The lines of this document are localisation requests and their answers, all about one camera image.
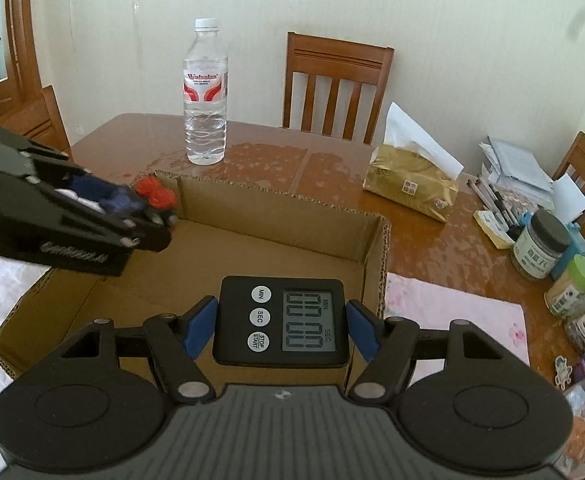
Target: table top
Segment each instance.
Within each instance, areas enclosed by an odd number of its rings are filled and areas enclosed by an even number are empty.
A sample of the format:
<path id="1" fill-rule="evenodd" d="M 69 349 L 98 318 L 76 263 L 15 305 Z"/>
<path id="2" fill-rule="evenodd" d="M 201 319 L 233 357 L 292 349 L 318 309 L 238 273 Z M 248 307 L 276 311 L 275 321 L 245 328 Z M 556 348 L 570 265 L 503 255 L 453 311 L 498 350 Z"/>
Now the table top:
<path id="1" fill-rule="evenodd" d="M 530 282 L 499 251 L 473 213 L 476 196 L 460 192 L 447 223 L 362 190 L 373 149 L 348 140 L 271 126 L 228 122 L 226 155 L 211 166 L 186 157 L 181 116 L 123 114 L 72 147 L 77 164 L 128 184 L 153 170 L 243 182 L 384 215 L 393 225 L 388 271 L 488 298 L 521 304 L 531 367 L 554 380 L 554 358 L 577 354 L 543 300 L 552 282 Z"/>

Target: qr code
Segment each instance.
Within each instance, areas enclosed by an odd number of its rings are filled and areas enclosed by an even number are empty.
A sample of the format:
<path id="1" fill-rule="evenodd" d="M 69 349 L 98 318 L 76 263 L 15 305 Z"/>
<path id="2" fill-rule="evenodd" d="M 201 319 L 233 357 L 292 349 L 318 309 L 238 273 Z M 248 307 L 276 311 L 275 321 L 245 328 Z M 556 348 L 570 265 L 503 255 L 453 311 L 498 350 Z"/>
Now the qr code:
<path id="1" fill-rule="evenodd" d="M 417 192 L 417 183 L 404 180 L 404 186 L 401 188 L 401 190 L 404 193 L 408 193 L 409 195 L 414 195 Z"/>

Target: pink paper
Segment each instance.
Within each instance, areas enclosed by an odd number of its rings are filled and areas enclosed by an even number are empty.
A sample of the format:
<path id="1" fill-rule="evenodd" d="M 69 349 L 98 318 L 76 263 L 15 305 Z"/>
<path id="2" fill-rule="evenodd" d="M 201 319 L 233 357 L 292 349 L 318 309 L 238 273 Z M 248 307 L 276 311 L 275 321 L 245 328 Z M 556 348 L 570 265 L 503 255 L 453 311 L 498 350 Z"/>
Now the pink paper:
<path id="1" fill-rule="evenodd" d="M 530 365 L 522 307 L 461 290 L 388 273 L 384 317 L 412 319 L 422 328 L 448 330 L 453 319 L 472 321 Z M 419 361 L 412 382 L 444 368 L 444 360 Z"/>

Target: timer button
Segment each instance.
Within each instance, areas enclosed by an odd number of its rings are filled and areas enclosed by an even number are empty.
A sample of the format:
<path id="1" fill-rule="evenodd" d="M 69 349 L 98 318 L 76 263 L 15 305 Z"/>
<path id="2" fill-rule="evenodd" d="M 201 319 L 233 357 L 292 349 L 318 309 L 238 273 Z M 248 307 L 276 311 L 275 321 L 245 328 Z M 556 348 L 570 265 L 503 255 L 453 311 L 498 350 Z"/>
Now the timer button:
<path id="1" fill-rule="evenodd" d="M 248 336 L 248 348 L 253 352 L 263 352 L 269 344 L 270 340 L 263 332 L 253 332 Z"/>
<path id="2" fill-rule="evenodd" d="M 255 326 L 266 326 L 270 321 L 270 312 L 263 307 L 254 308 L 250 313 L 250 322 Z"/>
<path id="3" fill-rule="evenodd" d="M 266 285 L 257 285 L 250 295 L 257 303 L 266 303 L 271 296 L 270 289 Z"/>

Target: white bottle cap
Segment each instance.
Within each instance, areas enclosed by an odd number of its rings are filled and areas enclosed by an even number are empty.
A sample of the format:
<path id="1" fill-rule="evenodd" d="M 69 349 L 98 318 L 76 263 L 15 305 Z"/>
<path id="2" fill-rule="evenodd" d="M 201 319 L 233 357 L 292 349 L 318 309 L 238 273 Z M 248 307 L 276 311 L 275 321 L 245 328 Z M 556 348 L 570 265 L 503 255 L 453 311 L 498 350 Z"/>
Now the white bottle cap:
<path id="1" fill-rule="evenodd" d="M 219 30 L 217 19 L 215 18 L 199 18 L 194 20 L 194 30 L 196 32 L 204 32 L 206 30 Z"/>

